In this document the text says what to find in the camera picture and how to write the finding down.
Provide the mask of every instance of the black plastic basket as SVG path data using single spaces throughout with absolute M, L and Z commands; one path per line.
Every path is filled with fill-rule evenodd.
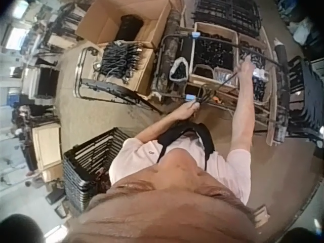
M 253 0 L 199 0 L 194 22 L 217 24 L 250 37 L 260 35 L 261 19 Z
M 290 92 L 302 92 L 302 99 L 293 101 L 299 108 L 290 110 L 288 132 L 291 136 L 320 138 L 319 130 L 324 124 L 324 87 L 320 77 L 306 60 L 297 56 L 289 62 Z
M 123 142 L 134 134 L 129 129 L 113 128 L 64 153 L 66 196 L 79 213 L 84 212 L 93 196 L 110 187 L 109 175 L 103 172 L 108 172 Z

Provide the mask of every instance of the plastic bag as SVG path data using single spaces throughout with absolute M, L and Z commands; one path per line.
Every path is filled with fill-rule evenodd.
M 180 65 L 184 65 L 184 70 L 181 71 L 181 77 L 174 77 L 174 75 L 177 75 L 177 72 L 179 72 L 178 68 L 180 68 Z M 188 81 L 189 79 L 189 65 L 187 60 L 184 57 L 177 58 L 170 70 L 169 73 L 169 79 L 173 82 L 184 82 Z
M 312 26 L 312 22 L 308 18 L 305 18 L 302 22 L 299 23 L 299 26 L 294 33 L 294 40 L 300 45 L 304 45 Z

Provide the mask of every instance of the short sleeve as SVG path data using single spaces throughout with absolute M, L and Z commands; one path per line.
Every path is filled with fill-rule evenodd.
M 137 138 L 128 138 L 124 141 L 123 147 L 121 148 L 120 152 L 125 150 L 137 150 L 143 143 Z
M 129 138 L 125 140 L 121 150 L 114 158 L 109 168 L 111 184 L 114 184 L 121 178 L 141 169 L 141 164 L 139 163 L 138 159 L 136 159 L 136 151 L 142 145 L 143 143 L 137 138 Z
M 246 205 L 251 193 L 251 154 L 245 149 L 235 149 L 228 154 L 226 161 L 232 170 L 240 198 Z

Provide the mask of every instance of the light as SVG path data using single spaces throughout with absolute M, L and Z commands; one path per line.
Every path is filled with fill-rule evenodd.
M 319 133 L 321 133 L 322 135 L 324 135 L 324 126 L 322 126 L 322 127 L 319 129 Z
M 26 67 L 26 68 L 25 68 L 25 77 L 27 77 L 27 75 L 28 75 L 28 72 L 29 72 L 29 68 L 28 68 L 28 67 Z
M 16 3 L 16 7 L 12 13 L 12 17 L 14 17 L 15 19 L 21 19 L 28 8 L 28 5 L 29 5 L 28 2 L 19 0 Z
M 10 67 L 10 74 L 9 74 L 10 76 L 14 75 L 15 68 L 16 67 Z
M 28 29 L 13 28 L 8 38 L 6 49 L 20 51 L 28 32 Z
M 68 229 L 64 225 L 56 226 L 44 235 L 46 243 L 61 242 L 67 235 Z

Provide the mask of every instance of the window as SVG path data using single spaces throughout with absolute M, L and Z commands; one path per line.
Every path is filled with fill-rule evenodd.
M 28 29 L 13 28 L 8 38 L 6 48 L 20 51 L 28 31 Z
M 12 12 L 12 17 L 15 19 L 21 19 L 22 16 L 24 16 L 24 13 L 26 12 L 28 8 L 28 2 L 24 0 L 19 0 L 15 4 L 14 11 Z

